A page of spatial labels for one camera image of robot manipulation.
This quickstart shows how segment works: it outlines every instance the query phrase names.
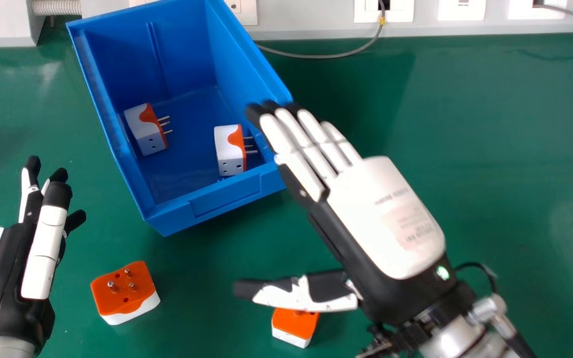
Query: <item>blue box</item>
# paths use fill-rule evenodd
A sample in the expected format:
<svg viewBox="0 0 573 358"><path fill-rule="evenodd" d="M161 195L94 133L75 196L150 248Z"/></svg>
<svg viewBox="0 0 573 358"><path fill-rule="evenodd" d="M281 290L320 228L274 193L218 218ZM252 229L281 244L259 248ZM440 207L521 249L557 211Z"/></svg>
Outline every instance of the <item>blue box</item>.
<svg viewBox="0 0 573 358"><path fill-rule="evenodd" d="M168 236L284 188L245 108L291 95L223 0L162 0L68 30L114 160L156 231ZM123 111L145 102L174 131L168 149L143 157ZM238 123L259 154L247 172L222 178L213 128Z"/></svg>

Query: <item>green table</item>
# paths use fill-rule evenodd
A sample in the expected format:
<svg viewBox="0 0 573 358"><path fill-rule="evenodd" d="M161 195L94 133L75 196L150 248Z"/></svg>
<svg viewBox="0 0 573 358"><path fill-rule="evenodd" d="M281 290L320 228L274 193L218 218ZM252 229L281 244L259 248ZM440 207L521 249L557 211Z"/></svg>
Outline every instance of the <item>green table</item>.
<svg viewBox="0 0 573 358"><path fill-rule="evenodd" d="M271 45L332 52L360 42ZM269 60L364 156L391 156L441 223L453 263L496 271L540 357L573 357L573 34L382 39L347 59ZM38 48L0 50L0 225L15 221L29 154L44 174L68 168L72 207L89 214L68 239L44 357L349 358L369 342L359 312L324 315L303 351L271 338L271 309L232 297L237 278L337 267L286 193L170 238L141 220L62 25ZM162 303L110 327L89 283L136 260ZM489 291L481 274L464 276Z"/></svg>

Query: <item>orange and white plug adapter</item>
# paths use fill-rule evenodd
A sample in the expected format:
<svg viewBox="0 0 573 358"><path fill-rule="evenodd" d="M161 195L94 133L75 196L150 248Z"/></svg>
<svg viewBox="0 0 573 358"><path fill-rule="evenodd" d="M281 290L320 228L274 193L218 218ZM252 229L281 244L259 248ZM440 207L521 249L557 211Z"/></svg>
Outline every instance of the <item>orange and white plug adapter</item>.
<svg viewBox="0 0 573 358"><path fill-rule="evenodd" d="M163 127L170 123L169 116L157 118L149 103L126 109L123 113L144 156L168 148L166 135L173 132L173 129L165 131Z"/></svg>
<svg viewBox="0 0 573 358"><path fill-rule="evenodd" d="M243 136L241 124L219 125L213 129L216 142L216 156L221 177L230 177L247 170L247 154L256 154L257 150L247 150L253 145L245 145L245 140L253 137Z"/></svg>
<svg viewBox="0 0 573 358"><path fill-rule="evenodd" d="M311 343L320 313L276 308L271 319L271 334L296 347L306 348Z"/></svg>
<svg viewBox="0 0 573 358"><path fill-rule="evenodd" d="M161 303L145 261L104 274L90 286L98 314L110 326L143 315Z"/></svg>

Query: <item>gray cable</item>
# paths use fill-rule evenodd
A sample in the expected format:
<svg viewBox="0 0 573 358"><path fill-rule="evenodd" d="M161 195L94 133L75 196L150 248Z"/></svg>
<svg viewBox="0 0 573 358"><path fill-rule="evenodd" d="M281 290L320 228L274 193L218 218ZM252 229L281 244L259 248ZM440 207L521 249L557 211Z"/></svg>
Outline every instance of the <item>gray cable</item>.
<svg viewBox="0 0 573 358"><path fill-rule="evenodd" d="M382 18L386 18L386 9L385 9L385 5L384 5L384 1L383 0L379 0L380 1L380 6L382 7ZM375 43L375 41L377 41L378 38L380 38L380 34L382 33L382 28L384 27L384 23L380 22L380 27L377 29L377 32L375 34L375 36L373 36L373 38L371 38L370 41L368 41L367 43L363 44L361 47L355 48L355 50L350 50L347 52L342 52L341 54L332 54L332 55L301 55L301 54L292 54L291 52L284 52L284 51L278 51L278 50L274 50L272 48L269 47L264 47L262 45L258 45L258 48L266 51L266 52L271 52L271 54L276 54L276 55L280 55L280 56L285 56L285 57L291 57L294 59L310 59L310 60L330 60L330 59L340 59L341 57L347 57L350 55L355 55L358 54L364 50L366 50L367 48L369 48L373 43Z"/></svg>
<svg viewBox="0 0 573 358"><path fill-rule="evenodd" d="M551 5L534 5L534 7L538 7L539 9L549 9L549 10L560 11L562 13L566 13L566 14L573 16L573 11L568 10L568 9L563 9L563 7L557 7L557 6L551 6Z"/></svg>

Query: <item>robotic arm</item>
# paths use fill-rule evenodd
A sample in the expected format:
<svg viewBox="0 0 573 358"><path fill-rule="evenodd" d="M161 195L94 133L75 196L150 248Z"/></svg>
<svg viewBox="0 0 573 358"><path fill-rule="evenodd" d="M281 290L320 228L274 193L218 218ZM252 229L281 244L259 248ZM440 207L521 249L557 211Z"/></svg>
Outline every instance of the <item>robotic arm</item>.
<svg viewBox="0 0 573 358"><path fill-rule="evenodd" d="M501 297L477 300L457 279L441 227L388 157L363 159L336 127L296 104L254 104L247 117L343 270L242 279L237 297L302 311L359 307L374 324L358 358L415 350L425 358L534 358Z"/></svg>
<svg viewBox="0 0 573 358"><path fill-rule="evenodd" d="M0 358L33 358L52 334L55 313L48 300L66 237L86 221L67 215L72 198L68 172L58 169L39 190L41 162L22 169L18 223L0 227Z"/></svg>

